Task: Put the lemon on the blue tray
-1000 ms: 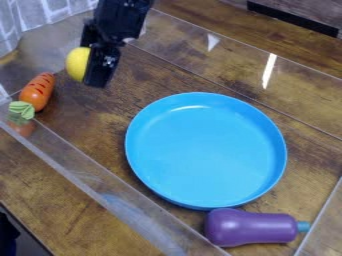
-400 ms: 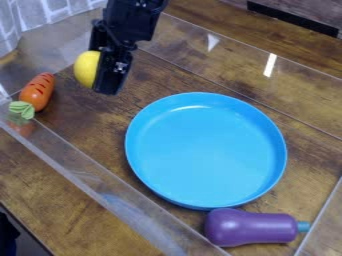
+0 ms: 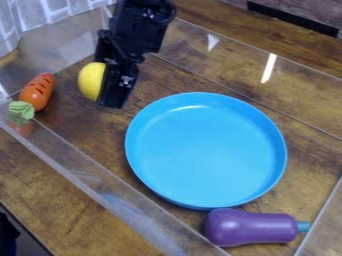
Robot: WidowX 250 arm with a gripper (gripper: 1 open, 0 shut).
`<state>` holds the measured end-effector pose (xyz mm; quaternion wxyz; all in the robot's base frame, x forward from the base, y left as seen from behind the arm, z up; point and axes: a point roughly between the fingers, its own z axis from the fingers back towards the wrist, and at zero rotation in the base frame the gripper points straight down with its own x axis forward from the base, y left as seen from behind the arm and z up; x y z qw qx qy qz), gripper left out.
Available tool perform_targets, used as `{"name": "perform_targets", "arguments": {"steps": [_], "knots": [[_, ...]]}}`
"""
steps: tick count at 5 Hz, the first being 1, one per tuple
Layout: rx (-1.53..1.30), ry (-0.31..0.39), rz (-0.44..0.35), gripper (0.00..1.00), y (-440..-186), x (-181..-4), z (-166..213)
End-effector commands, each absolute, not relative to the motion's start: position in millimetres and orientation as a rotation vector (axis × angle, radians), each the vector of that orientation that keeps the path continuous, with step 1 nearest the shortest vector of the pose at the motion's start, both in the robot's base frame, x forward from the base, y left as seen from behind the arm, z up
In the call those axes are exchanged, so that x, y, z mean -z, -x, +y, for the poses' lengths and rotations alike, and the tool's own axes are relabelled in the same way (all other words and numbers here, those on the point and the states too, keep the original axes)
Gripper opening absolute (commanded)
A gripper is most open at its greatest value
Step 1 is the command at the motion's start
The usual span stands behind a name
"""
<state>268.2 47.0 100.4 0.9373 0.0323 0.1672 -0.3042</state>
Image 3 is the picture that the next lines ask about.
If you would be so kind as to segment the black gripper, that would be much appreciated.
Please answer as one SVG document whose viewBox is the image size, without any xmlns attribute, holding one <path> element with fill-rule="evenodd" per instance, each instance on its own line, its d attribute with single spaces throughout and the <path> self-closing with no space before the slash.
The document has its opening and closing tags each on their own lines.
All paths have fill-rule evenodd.
<svg viewBox="0 0 342 256">
<path fill-rule="evenodd" d="M 141 63 L 145 53 L 159 52 L 175 16 L 176 6 L 171 0 L 117 0 L 108 28 L 97 31 L 95 61 L 104 62 L 104 74 L 96 102 L 101 106 L 124 106 L 139 68 L 136 64 L 117 63 L 124 60 Z"/>
</svg>

